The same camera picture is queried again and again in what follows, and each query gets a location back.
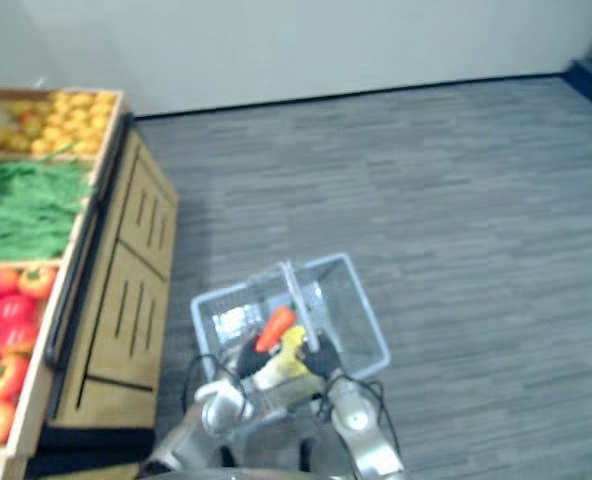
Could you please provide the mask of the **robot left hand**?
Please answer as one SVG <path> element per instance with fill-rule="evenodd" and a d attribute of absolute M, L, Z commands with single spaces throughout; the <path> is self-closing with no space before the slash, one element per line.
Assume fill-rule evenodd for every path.
<path fill-rule="evenodd" d="M 271 359 L 268 351 L 258 351 L 259 336 L 250 337 L 240 348 L 235 373 L 240 379 L 248 378 L 260 371 Z"/>

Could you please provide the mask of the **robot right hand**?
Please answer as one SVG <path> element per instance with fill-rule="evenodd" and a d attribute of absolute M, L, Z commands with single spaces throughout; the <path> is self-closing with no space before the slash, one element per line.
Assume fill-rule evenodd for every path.
<path fill-rule="evenodd" d="M 298 350 L 297 358 L 314 375 L 329 380 L 341 368 L 337 350 L 330 338 L 321 332 L 318 335 L 319 348 L 312 351 L 307 343 Z"/>

